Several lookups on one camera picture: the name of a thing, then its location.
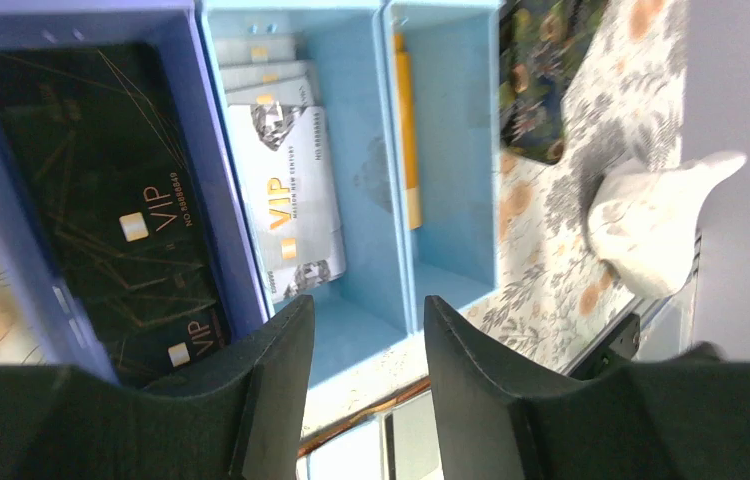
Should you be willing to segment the pale grey credit card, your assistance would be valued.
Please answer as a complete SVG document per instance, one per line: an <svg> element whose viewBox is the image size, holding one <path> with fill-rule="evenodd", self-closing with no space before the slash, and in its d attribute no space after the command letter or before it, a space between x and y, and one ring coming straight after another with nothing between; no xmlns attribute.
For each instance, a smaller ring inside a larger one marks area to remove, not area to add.
<svg viewBox="0 0 750 480"><path fill-rule="evenodd" d="M291 35L218 39L213 51L253 245L279 303L345 271L316 68Z"/></svg>

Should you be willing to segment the brown leather card holder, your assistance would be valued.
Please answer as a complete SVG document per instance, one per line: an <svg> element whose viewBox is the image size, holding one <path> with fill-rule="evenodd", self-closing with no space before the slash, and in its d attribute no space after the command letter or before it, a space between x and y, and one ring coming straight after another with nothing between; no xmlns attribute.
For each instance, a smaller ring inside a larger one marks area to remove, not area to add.
<svg viewBox="0 0 750 480"><path fill-rule="evenodd" d="M431 379L429 376L425 376L422 379L415 381L409 386L399 390L398 392L391 394L384 400L373 403L372 405L369 405L366 408L359 410L350 416L347 416L346 418L338 420L334 424L302 440L297 452L297 457L305 457L328 441L338 437L340 434L345 433L346 431L351 430L353 427L358 426L364 420L374 416L375 414L388 412L422 395L430 389Z"/></svg>

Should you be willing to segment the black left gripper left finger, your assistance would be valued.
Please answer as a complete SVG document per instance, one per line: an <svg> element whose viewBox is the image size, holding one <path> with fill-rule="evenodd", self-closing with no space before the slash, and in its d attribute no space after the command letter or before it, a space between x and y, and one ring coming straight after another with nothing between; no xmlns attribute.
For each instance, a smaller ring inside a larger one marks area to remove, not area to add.
<svg viewBox="0 0 750 480"><path fill-rule="evenodd" d="M0 366L0 479L291 479L315 303L145 390L68 365Z"/></svg>

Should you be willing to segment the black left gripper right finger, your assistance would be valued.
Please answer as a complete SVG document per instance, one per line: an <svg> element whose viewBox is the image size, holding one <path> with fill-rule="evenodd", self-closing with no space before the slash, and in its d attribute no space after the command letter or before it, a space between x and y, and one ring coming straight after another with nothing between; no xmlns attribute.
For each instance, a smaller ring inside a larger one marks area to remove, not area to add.
<svg viewBox="0 0 750 480"><path fill-rule="evenodd" d="M424 334L448 479L750 479L750 362L702 342L575 379L438 296Z"/></svg>

